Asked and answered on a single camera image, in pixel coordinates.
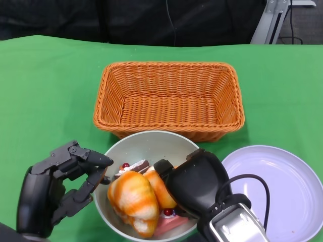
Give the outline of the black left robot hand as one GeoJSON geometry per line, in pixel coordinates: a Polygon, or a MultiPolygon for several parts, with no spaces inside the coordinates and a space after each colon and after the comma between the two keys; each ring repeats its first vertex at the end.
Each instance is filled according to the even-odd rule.
{"type": "Polygon", "coordinates": [[[99,184],[111,182],[105,173],[113,163],[72,140],[29,167],[19,196],[17,233],[28,241],[47,241],[62,219],[91,203],[99,184]]]}

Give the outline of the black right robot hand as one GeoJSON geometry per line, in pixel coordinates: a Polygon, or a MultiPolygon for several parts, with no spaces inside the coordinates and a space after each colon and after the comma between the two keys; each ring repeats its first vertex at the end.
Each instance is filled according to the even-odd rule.
{"type": "Polygon", "coordinates": [[[235,204],[251,208],[251,201],[244,194],[232,193],[229,176],[220,160],[204,149],[189,154],[178,167],[165,159],[153,167],[188,217],[207,221],[235,204]]]}

